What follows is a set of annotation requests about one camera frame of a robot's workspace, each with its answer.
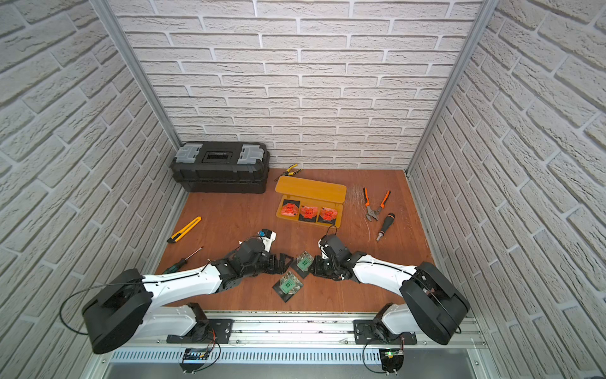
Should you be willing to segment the green tea bag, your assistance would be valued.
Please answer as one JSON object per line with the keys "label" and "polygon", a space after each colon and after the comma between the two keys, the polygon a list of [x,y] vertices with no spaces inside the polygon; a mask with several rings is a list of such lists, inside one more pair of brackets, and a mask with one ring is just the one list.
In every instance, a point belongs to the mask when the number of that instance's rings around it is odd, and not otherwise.
{"label": "green tea bag", "polygon": [[295,274],[288,271],[273,285],[272,288],[279,298],[281,298],[284,303],[287,303],[303,288],[303,283],[295,276]]}
{"label": "green tea bag", "polygon": [[301,277],[301,279],[305,279],[306,276],[309,275],[309,269],[312,266],[313,261],[314,257],[307,251],[304,251],[302,254],[295,257],[291,268]]}

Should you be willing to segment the green tea bag front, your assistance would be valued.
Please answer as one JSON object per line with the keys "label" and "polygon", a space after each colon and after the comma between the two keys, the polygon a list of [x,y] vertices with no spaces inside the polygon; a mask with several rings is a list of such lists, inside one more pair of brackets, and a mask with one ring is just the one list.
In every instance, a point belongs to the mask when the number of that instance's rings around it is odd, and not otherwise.
{"label": "green tea bag front", "polygon": [[272,288],[279,298],[281,298],[284,303],[287,303],[303,288],[303,283],[295,276],[295,274],[288,271],[273,285]]}

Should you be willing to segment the red tea bag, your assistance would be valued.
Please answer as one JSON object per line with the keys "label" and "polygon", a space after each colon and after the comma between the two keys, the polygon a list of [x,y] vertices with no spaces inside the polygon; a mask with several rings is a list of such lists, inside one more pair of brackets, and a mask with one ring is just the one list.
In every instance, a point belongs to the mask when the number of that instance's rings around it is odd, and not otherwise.
{"label": "red tea bag", "polygon": [[289,219],[297,219],[299,215],[300,201],[285,199],[279,210],[279,215]]}
{"label": "red tea bag", "polygon": [[309,223],[316,223],[318,216],[318,208],[302,205],[299,208],[299,220]]}
{"label": "red tea bag", "polygon": [[318,223],[335,225],[339,212],[334,208],[323,207],[318,215]]}

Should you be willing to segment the red tea bag front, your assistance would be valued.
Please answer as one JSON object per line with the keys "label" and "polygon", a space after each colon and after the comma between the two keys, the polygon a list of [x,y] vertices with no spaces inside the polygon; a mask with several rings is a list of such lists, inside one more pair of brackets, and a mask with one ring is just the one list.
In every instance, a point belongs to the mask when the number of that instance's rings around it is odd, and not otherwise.
{"label": "red tea bag front", "polygon": [[299,208],[299,220],[309,223],[316,223],[318,216],[318,208],[302,205]]}

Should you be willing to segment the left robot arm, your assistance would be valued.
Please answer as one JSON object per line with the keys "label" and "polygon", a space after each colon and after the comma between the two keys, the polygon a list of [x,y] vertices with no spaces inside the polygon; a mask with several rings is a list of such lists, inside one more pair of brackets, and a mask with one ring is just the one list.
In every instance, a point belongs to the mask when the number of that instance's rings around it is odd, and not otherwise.
{"label": "left robot arm", "polygon": [[135,268],[124,271],[82,309],[92,351],[101,355],[126,344],[167,304],[225,292],[248,277],[285,274],[294,258],[272,254],[275,239],[275,233],[249,238],[226,257],[180,273],[144,276]]}

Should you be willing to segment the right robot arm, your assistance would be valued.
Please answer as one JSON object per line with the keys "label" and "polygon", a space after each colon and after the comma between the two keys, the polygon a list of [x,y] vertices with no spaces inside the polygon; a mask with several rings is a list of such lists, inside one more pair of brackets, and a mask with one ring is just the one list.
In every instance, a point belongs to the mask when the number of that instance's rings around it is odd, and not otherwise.
{"label": "right robot arm", "polygon": [[460,332],[470,303],[434,264],[397,265],[352,253],[337,235],[325,235],[318,245],[321,255],[309,268],[314,276],[373,285],[402,297],[403,304],[389,303],[374,317],[373,340],[390,343],[403,333],[424,333],[447,345]]}

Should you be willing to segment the black orange ratchet screwdriver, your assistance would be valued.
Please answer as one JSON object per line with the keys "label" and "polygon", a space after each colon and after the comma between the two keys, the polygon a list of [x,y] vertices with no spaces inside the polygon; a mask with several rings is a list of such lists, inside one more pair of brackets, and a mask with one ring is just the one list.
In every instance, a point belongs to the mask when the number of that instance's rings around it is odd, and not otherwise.
{"label": "black orange ratchet screwdriver", "polygon": [[387,231],[391,227],[391,225],[394,223],[394,221],[395,221],[395,214],[388,213],[388,215],[383,220],[381,229],[379,230],[379,232],[377,234],[377,239],[376,239],[377,242],[380,241],[385,236],[385,234],[387,233]]}

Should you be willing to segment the yellow black small pliers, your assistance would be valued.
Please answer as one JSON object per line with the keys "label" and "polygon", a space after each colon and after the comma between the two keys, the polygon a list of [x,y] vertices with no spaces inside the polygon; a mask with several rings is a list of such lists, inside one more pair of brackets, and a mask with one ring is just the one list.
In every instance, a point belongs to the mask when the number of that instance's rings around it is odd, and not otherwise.
{"label": "yellow black small pliers", "polygon": [[298,175],[301,171],[302,169],[300,168],[299,164],[293,164],[288,167],[279,177],[276,178],[276,182],[279,181],[281,177],[294,177]]}

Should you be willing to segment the black plastic toolbox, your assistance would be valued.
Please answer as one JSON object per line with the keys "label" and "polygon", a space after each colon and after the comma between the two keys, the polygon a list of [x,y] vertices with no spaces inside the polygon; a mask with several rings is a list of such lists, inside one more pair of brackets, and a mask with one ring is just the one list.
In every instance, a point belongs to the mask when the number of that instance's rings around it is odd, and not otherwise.
{"label": "black plastic toolbox", "polygon": [[263,194],[269,164],[262,143],[204,141],[184,144],[170,169],[190,193]]}

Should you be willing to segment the right controller board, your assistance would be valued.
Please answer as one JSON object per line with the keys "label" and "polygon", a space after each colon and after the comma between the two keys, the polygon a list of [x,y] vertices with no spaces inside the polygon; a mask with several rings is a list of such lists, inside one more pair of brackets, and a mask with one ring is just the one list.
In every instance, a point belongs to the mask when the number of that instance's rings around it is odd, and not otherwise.
{"label": "right controller board", "polygon": [[395,374],[402,369],[404,364],[403,350],[380,349],[381,369],[386,375]]}

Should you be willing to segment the left controller board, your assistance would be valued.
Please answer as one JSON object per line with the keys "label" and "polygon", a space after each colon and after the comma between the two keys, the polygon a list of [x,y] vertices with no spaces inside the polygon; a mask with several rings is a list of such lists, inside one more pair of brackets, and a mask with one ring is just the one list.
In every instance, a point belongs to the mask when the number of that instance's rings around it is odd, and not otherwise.
{"label": "left controller board", "polygon": [[193,374],[202,370],[211,357],[211,350],[206,348],[187,348],[181,358],[181,369],[185,374]]}

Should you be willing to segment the aluminium front rail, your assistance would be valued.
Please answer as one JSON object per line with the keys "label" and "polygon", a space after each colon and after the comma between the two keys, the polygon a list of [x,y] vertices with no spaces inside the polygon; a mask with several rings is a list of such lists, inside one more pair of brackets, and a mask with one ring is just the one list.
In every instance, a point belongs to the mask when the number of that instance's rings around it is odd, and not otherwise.
{"label": "aluminium front rail", "polygon": [[[373,320],[370,313],[313,313],[262,311],[206,311],[196,317],[187,306],[162,308],[151,315],[144,329],[121,347],[134,344],[167,344],[168,335],[184,336],[197,322],[233,319],[232,332],[224,347],[350,347],[355,344],[354,320]],[[366,344],[442,348],[424,333],[416,333],[416,345]]]}

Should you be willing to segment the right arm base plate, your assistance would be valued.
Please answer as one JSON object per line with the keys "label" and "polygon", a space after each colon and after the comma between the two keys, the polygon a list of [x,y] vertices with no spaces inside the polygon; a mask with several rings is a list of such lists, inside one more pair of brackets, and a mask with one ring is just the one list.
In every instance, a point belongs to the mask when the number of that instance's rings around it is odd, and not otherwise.
{"label": "right arm base plate", "polygon": [[355,344],[403,344],[416,345],[416,333],[405,332],[399,335],[389,332],[385,327],[377,325],[374,320],[354,320],[353,336]]}

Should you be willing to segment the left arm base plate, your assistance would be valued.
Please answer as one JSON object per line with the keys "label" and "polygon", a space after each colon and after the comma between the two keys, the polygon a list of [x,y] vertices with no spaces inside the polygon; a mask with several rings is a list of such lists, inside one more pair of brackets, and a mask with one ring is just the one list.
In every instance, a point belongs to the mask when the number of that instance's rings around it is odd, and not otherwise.
{"label": "left arm base plate", "polygon": [[168,344],[205,344],[213,340],[219,344],[228,344],[232,332],[233,319],[210,319],[197,322],[184,336],[168,335]]}

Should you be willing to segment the green handled screwdriver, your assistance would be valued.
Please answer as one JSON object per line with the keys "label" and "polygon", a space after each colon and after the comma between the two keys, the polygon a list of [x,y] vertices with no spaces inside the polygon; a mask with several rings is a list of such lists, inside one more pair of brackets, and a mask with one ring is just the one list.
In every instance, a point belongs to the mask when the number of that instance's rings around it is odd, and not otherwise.
{"label": "green handled screwdriver", "polygon": [[196,255],[197,253],[202,251],[202,249],[203,249],[203,246],[201,246],[200,248],[198,248],[197,250],[192,252],[192,254],[190,254],[189,256],[181,258],[178,262],[174,263],[172,266],[165,269],[163,271],[163,274],[167,275],[167,274],[177,273],[180,269],[182,269],[188,263],[188,261],[189,261],[189,259],[191,259],[191,257],[193,257],[194,255]]}

